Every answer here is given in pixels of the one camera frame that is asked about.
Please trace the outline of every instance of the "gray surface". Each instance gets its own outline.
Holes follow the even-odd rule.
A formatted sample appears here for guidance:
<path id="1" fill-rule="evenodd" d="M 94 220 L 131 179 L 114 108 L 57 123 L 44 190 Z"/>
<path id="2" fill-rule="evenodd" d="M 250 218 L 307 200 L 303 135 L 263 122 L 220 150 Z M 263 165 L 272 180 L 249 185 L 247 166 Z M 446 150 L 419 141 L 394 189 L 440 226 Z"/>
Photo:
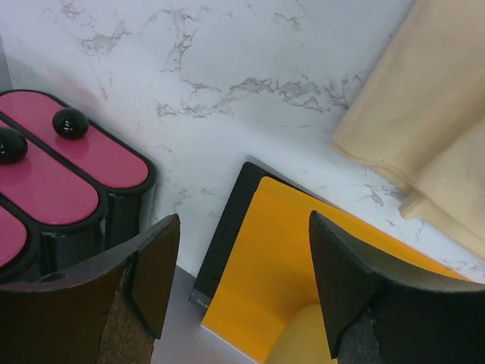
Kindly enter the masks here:
<path id="1" fill-rule="evenodd" d="M 152 364 L 254 364 L 247 356 L 203 328 L 201 309 L 188 301 L 195 278 L 175 271 L 167 317 Z"/>
<path id="2" fill-rule="evenodd" d="M 2 36 L 0 35 L 0 91 L 12 88 L 12 81 L 8 73 L 7 58 L 2 45 Z"/>

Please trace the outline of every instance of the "round black knob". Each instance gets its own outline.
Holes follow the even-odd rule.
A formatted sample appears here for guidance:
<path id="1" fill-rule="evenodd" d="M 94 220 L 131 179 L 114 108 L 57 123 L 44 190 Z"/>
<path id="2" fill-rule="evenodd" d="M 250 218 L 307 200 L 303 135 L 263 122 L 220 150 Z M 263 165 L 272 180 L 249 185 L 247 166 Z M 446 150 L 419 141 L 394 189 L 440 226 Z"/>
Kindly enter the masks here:
<path id="1" fill-rule="evenodd" d="M 52 126 L 57 134 L 66 139 L 79 139 L 89 128 L 88 118 L 76 108 L 63 108 L 55 113 Z"/>
<path id="2" fill-rule="evenodd" d="M 27 141 L 15 129 L 0 127 L 0 165 L 9 165 L 22 160 L 27 154 Z"/>

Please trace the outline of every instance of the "white marble surface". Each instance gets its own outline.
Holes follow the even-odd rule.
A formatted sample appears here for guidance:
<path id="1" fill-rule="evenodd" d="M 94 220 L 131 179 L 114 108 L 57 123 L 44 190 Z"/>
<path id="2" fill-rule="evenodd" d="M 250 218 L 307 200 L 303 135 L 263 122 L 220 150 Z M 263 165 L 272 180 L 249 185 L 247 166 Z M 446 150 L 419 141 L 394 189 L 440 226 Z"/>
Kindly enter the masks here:
<path id="1" fill-rule="evenodd" d="M 14 87 L 84 110 L 160 168 L 154 218 L 182 218 L 195 275 L 252 155 L 477 281 L 485 264 L 330 141 L 412 0 L 29 0 L 0 4 Z"/>

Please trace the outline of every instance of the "beige cloth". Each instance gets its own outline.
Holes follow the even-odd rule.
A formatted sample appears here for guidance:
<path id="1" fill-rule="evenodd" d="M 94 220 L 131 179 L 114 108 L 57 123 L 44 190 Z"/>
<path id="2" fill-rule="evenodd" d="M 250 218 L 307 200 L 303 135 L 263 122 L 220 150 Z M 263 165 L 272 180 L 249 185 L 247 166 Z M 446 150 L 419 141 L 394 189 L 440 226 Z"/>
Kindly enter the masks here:
<path id="1" fill-rule="evenodd" d="M 485 259 L 485 2 L 417 0 L 333 136 Z"/>

